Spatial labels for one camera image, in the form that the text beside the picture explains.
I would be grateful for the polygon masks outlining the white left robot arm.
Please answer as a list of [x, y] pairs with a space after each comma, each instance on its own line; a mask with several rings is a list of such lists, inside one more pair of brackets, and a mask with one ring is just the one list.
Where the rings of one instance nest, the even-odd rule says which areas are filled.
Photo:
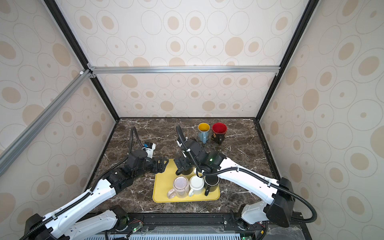
[[166, 170], [169, 160], [154, 157], [154, 149], [150, 148], [154, 144], [144, 145], [136, 127], [131, 128], [130, 138], [129, 152], [122, 161], [105, 171], [91, 188], [66, 205], [44, 216], [35, 214], [28, 218], [21, 239], [41, 239], [46, 236], [58, 240], [83, 216], [133, 185], [135, 180], [145, 174], [158, 174]]

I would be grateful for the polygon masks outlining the pink iridescent mug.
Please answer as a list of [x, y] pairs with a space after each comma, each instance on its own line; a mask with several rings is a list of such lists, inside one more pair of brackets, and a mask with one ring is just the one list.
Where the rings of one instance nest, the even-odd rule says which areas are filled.
[[167, 196], [169, 199], [178, 197], [185, 198], [190, 191], [189, 180], [186, 177], [179, 176], [173, 181], [173, 187], [168, 191]]

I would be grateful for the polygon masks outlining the blue mug yellow inside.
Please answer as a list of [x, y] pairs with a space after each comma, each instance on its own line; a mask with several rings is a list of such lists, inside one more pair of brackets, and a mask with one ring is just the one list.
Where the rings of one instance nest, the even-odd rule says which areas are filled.
[[207, 124], [207, 123], [200, 123], [198, 125], [198, 130], [199, 130], [199, 133], [198, 133], [198, 137], [199, 137], [199, 140], [205, 145], [209, 139], [209, 136], [210, 136], [210, 125]]

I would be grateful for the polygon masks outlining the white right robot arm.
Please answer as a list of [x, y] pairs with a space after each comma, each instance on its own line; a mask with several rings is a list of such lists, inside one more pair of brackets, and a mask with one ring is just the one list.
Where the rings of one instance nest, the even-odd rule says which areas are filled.
[[[180, 126], [176, 126], [176, 131], [177, 144], [183, 153], [174, 160], [179, 174], [195, 169], [195, 174], [200, 179], [218, 177], [237, 184], [261, 199], [258, 203], [242, 208], [241, 219], [247, 224], [270, 221], [287, 228], [292, 221], [313, 223], [318, 218], [315, 208], [294, 193], [288, 179], [268, 178], [242, 167], [220, 152], [207, 153], [197, 141], [185, 137]], [[293, 216], [295, 201], [308, 207], [312, 213], [310, 218], [299, 219]]]

